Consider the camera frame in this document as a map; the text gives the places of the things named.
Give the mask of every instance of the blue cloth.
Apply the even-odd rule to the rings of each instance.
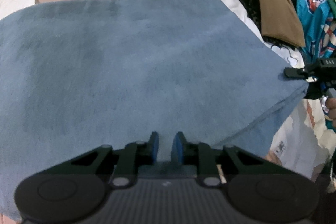
[[[297,15],[302,23],[306,47],[302,48],[306,63],[328,58],[336,49],[336,22],[326,0],[297,0]]]
[[[308,83],[221,0],[75,0],[0,21],[0,213],[35,172],[160,135],[265,156]]]

